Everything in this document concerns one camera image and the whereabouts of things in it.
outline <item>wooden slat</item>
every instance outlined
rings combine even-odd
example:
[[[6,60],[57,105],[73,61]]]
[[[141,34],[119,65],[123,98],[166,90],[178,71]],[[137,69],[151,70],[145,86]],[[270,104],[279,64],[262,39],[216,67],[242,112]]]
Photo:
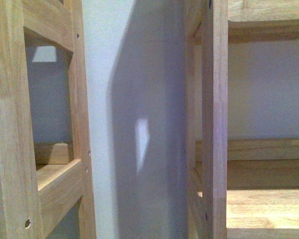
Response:
[[[187,169],[195,168],[195,66],[194,39],[185,42],[185,102],[186,102],[186,162]]]
[[[192,174],[196,173],[195,169],[188,172],[187,175],[187,204],[190,209],[194,225],[190,227],[196,228],[196,233],[199,239],[203,239],[203,224],[204,222],[204,210],[202,198],[197,194],[197,188],[192,178]]]
[[[37,177],[45,238],[82,196],[82,162],[46,165],[38,169]]]
[[[227,227],[228,238],[299,238],[299,190],[228,191]]]
[[[84,58],[82,5],[80,0],[64,0],[72,13],[74,54],[69,66],[69,82],[74,157],[82,159],[83,196],[79,205],[80,238],[96,238],[89,114]]]
[[[202,36],[204,238],[226,238],[228,1],[205,0]]]
[[[227,189],[299,189],[299,160],[228,161]]]
[[[41,239],[42,228],[22,3],[0,0],[0,239],[15,238]]]
[[[299,0],[229,0],[228,19],[230,43],[299,40]]]
[[[196,142],[201,161],[202,141]],[[299,138],[228,140],[228,160],[299,159]]]
[[[229,0],[232,22],[261,22],[299,19],[299,0]]]
[[[22,0],[28,45],[45,42],[73,51],[71,13],[58,0]]]
[[[36,164],[67,164],[74,159],[73,145],[67,143],[35,143]]]
[[[185,36],[193,37],[201,23],[202,0],[185,1]]]
[[[299,229],[229,228],[227,239],[299,239]]]

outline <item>wooden plank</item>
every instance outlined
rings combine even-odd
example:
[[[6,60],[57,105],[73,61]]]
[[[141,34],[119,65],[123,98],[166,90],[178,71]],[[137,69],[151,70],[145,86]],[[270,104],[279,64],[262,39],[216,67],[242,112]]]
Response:
[[[227,239],[299,239],[299,229],[229,228]]]
[[[84,58],[82,5],[80,0],[64,0],[72,13],[74,54],[69,66],[74,157],[82,159],[83,196],[79,205],[80,238],[96,238],[89,114]]]
[[[185,36],[193,37],[201,24],[202,0],[185,1]]]
[[[185,102],[186,102],[186,162],[187,169],[195,168],[195,66],[194,40],[187,37],[185,42]]]
[[[189,225],[190,228],[195,227],[195,231],[199,239],[203,239],[203,224],[204,222],[204,215],[203,215],[203,201],[202,198],[197,194],[197,188],[195,187],[195,183],[191,176],[192,173],[196,173],[195,170],[189,172],[187,175],[187,204],[188,209],[191,212],[192,219],[194,224]]]
[[[42,228],[22,3],[0,0],[0,239],[15,238],[41,239]]]
[[[46,165],[37,171],[43,238],[46,238],[83,193],[82,162]]]
[[[299,160],[228,161],[227,189],[299,189]]]
[[[229,0],[232,22],[261,22],[299,19],[299,0]]]
[[[228,238],[299,238],[299,190],[228,191],[227,227]]]
[[[228,1],[205,0],[202,21],[204,238],[226,238]]]
[[[22,0],[26,42],[73,51],[71,13],[58,0]]]
[[[36,164],[67,164],[74,159],[73,145],[67,143],[35,143]]]
[[[202,141],[196,142],[201,161]],[[228,160],[299,159],[299,138],[228,140]]]

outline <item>wooden shelf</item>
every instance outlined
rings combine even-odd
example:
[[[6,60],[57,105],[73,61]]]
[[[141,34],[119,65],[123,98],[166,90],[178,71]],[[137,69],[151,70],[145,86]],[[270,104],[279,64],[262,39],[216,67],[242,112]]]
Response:
[[[187,1],[186,35],[195,36],[201,44],[202,3]],[[230,43],[299,40],[299,0],[295,1],[228,1]]]
[[[201,172],[197,162],[196,198]],[[227,184],[228,239],[299,239],[299,160],[229,161]]]
[[[45,238],[83,194],[82,162],[37,165],[36,174]]]

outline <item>wooden post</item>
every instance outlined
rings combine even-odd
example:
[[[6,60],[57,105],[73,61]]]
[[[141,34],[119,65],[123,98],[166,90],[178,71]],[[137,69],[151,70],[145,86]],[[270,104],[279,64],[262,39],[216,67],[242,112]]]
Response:
[[[92,185],[89,116],[84,58],[84,36],[81,0],[64,0],[72,13],[74,53],[70,62],[69,82],[71,98],[74,157],[82,160],[83,196],[79,204],[80,238],[95,239],[96,223]]]
[[[42,239],[21,0],[0,0],[0,239]]]
[[[228,0],[204,0],[202,13],[203,238],[225,239]]]

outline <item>wooden board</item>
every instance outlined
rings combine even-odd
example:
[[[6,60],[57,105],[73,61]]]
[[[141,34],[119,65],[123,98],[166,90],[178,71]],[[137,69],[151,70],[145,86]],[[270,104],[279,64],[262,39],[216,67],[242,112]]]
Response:
[[[22,2],[0,0],[0,239],[41,239],[39,208]]]
[[[196,142],[201,161],[202,141]],[[228,140],[228,160],[299,159],[299,138]]]
[[[58,0],[22,0],[27,45],[46,42],[73,52],[71,13]]]
[[[203,1],[203,238],[226,238],[228,1]]]
[[[299,190],[227,192],[229,239],[299,239]]]
[[[201,44],[202,8],[197,0],[188,0],[197,44]],[[229,42],[299,40],[299,0],[229,0]]]
[[[37,170],[43,238],[46,238],[83,194],[82,162],[45,165]]]
[[[74,159],[73,145],[67,143],[35,143],[36,164],[67,164]]]
[[[74,158],[82,160],[83,196],[79,204],[80,239],[96,238],[81,0],[64,0],[72,13],[74,53],[69,66]]]
[[[299,160],[228,161],[227,189],[299,189]]]

